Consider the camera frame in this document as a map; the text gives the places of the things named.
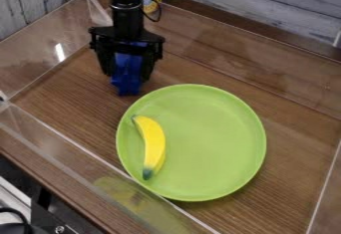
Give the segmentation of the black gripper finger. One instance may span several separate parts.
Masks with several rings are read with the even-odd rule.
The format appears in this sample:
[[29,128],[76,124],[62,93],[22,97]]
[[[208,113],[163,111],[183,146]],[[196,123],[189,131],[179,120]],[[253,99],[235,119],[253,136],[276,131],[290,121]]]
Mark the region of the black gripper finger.
[[113,73],[114,66],[116,66],[114,52],[110,49],[102,46],[98,46],[96,48],[96,54],[97,54],[101,71],[106,76],[109,76]]
[[140,70],[143,81],[147,81],[149,79],[157,60],[159,60],[157,56],[152,53],[145,53],[143,55],[141,70]]

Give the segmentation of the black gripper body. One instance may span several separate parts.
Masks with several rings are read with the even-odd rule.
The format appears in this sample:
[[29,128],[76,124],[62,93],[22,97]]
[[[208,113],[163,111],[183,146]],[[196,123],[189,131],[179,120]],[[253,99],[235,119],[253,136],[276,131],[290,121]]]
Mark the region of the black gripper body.
[[97,54],[113,55],[122,53],[128,55],[151,54],[159,60],[163,57],[163,44],[165,38],[147,30],[134,38],[121,37],[112,26],[90,27],[89,46]]

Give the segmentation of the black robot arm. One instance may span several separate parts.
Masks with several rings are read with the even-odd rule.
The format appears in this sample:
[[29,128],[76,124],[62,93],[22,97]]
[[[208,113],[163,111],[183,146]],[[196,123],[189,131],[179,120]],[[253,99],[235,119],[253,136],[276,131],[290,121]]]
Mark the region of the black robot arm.
[[163,58],[165,38],[145,29],[143,0],[110,0],[110,26],[90,27],[89,47],[94,51],[102,73],[117,84],[143,83],[149,79],[155,63]]

